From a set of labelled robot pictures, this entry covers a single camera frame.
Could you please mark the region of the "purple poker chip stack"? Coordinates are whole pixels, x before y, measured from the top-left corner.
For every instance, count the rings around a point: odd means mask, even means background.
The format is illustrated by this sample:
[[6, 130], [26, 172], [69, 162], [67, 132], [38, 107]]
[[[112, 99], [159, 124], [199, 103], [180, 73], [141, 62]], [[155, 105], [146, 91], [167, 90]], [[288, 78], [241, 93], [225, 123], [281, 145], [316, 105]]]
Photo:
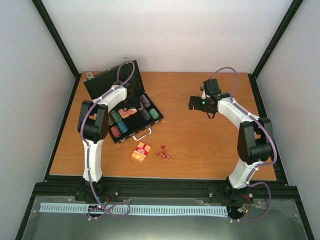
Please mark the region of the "purple poker chip stack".
[[144, 94], [142, 94], [139, 99], [145, 108], [148, 108], [151, 105], [149, 99]]

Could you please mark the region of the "dark grey poker chip stack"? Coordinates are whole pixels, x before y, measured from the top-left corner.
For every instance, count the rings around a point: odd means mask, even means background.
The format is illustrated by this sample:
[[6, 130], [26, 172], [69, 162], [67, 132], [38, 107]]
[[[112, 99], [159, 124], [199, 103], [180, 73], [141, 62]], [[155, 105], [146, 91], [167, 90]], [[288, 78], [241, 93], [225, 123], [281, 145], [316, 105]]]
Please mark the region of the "dark grey poker chip stack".
[[146, 109], [141, 110], [140, 113], [141, 113], [142, 117], [144, 118], [144, 120], [146, 120], [146, 121], [149, 121], [152, 118]]

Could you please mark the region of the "ace of spades card box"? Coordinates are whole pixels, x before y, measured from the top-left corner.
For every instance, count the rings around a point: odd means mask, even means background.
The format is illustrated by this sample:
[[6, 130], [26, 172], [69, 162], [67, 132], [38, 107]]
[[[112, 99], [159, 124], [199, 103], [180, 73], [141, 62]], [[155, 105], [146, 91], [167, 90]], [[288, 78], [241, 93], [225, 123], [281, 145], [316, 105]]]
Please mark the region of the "ace of spades card box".
[[136, 114], [138, 110], [136, 108], [126, 108], [126, 109], [119, 109], [118, 113], [122, 119], [126, 119], [134, 114]]

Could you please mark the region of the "green yellow poker chip stack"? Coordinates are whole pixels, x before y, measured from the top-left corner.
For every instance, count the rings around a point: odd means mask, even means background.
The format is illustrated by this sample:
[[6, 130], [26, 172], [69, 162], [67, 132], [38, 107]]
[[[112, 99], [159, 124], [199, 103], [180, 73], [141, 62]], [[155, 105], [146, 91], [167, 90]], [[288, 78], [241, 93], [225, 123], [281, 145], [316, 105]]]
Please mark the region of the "green yellow poker chip stack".
[[116, 124], [122, 121], [122, 117], [120, 116], [120, 114], [117, 111], [112, 110], [110, 112], [110, 115]]

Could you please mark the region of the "blue poker chip stack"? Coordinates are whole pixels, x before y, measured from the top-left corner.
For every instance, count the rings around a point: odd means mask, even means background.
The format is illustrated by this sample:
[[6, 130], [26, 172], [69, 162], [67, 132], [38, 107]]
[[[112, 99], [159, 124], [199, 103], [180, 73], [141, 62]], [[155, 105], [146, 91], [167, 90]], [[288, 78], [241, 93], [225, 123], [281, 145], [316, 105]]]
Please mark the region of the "blue poker chip stack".
[[122, 134], [127, 133], [128, 130], [129, 130], [124, 121], [119, 121], [119, 122], [117, 123], [117, 127], [118, 127], [118, 129], [120, 130], [120, 132], [121, 132]]

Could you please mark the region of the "brown green poker chip stack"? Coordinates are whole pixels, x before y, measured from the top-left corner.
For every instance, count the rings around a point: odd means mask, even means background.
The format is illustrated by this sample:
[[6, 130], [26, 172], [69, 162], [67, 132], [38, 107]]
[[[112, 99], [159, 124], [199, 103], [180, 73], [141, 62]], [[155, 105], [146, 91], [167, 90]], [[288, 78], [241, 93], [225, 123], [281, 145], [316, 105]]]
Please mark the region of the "brown green poker chip stack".
[[108, 115], [108, 125], [109, 126], [113, 126], [115, 124], [114, 119], [112, 118], [112, 116], [109, 114]]

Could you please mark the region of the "pink red poker chip stack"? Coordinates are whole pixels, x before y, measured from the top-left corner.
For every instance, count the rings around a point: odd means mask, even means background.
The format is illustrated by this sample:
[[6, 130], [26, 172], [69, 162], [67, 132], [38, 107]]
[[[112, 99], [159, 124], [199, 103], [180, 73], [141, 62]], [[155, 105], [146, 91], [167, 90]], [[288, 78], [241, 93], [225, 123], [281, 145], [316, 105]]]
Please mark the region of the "pink red poker chip stack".
[[115, 139], [118, 139], [121, 137], [122, 133], [120, 132], [119, 128], [117, 126], [112, 126], [110, 128], [111, 134]]

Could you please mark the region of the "red texas holdem card box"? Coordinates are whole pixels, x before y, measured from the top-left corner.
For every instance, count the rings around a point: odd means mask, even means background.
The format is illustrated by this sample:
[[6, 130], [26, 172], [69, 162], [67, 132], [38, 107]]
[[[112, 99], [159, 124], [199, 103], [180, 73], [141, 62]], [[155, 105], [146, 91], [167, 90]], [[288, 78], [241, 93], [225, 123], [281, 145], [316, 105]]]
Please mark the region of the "red texas holdem card box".
[[136, 146], [135, 150], [131, 154], [131, 158], [134, 160], [143, 163], [148, 156], [149, 152], [151, 150], [151, 146], [144, 143], [144, 142], [139, 142], [138, 145]]

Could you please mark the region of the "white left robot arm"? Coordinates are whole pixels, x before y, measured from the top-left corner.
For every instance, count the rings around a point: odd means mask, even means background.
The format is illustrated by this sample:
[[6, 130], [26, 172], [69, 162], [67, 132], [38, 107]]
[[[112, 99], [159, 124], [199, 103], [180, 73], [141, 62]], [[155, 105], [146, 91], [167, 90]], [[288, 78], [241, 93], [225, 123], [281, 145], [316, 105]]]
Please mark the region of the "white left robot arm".
[[117, 80], [99, 97], [82, 102], [77, 130], [84, 147], [83, 178], [85, 181], [97, 183], [103, 176], [102, 146], [109, 131], [110, 111], [121, 102], [132, 98], [140, 88], [140, 80], [133, 76], [124, 82]]

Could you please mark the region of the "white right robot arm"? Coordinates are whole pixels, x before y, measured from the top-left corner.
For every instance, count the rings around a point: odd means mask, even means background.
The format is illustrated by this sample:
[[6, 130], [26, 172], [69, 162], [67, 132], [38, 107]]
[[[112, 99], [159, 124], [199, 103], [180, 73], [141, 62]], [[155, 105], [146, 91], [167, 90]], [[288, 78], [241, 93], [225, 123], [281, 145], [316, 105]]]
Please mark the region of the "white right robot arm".
[[226, 200], [235, 201], [240, 194], [246, 192], [251, 178], [264, 162], [276, 156], [271, 120], [250, 113], [228, 93], [207, 98], [191, 96], [188, 108], [206, 113], [209, 119], [219, 113], [238, 129], [239, 160], [222, 190]]

